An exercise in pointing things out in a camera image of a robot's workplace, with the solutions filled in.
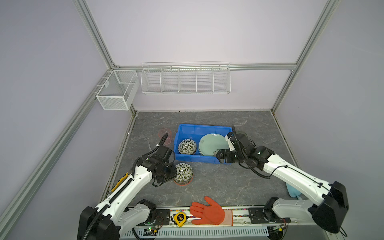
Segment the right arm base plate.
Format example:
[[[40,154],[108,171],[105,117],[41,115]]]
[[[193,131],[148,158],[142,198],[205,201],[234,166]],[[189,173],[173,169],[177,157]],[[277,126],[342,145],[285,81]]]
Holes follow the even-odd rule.
[[[249,218],[252,224],[289,224],[290,218],[280,218],[273,210],[261,207],[249,208]]]

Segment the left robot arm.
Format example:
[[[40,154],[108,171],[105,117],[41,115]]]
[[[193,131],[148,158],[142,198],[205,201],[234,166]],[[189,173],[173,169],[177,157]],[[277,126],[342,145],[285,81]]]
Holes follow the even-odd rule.
[[[175,156],[164,145],[168,134],[164,134],[157,146],[139,156],[124,180],[96,207],[86,207],[79,221],[78,240],[118,240],[141,223],[153,223],[156,204],[141,200],[128,210],[127,207],[139,191],[148,183],[160,187],[176,177],[177,170],[169,159]]]

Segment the pink transparent cup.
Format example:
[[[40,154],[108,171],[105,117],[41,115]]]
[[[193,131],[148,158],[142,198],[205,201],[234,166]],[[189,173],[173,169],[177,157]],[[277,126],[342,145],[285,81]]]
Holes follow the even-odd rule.
[[[172,142],[172,132],[170,129],[161,129],[159,131],[160,143],[162,145],[169,145]]]

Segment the mint green flower plate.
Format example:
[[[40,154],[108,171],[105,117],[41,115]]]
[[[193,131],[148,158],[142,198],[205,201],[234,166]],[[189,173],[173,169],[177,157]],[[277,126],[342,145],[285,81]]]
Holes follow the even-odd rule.
[[[200,139],[199,152],[202,156],[215,157],[219,150],[229,149],[225,137],[219,134],[207,134]]]

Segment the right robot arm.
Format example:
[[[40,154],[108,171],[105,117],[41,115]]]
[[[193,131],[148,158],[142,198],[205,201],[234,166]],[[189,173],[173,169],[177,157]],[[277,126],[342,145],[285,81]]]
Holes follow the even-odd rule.
[[[302,193],[306,200],[270,198],[263,215],[266,221],[290,218],[315,223],[323,230],[337,234],[349,210],[346,187],[329,183],[288,163],[265,146],[255,146],[245,134],[232,131],[225,137],[228,149],[218,150],[216,158],[222,164],[245,164],[263,179],[279,178]]]

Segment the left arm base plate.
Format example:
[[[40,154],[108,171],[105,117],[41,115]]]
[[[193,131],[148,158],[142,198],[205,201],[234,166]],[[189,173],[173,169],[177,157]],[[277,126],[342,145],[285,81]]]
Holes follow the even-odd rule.
[[[140,223],[140,226],[168,226],[171,220],[170,209],[156,209],[150,213],[149,219]]]

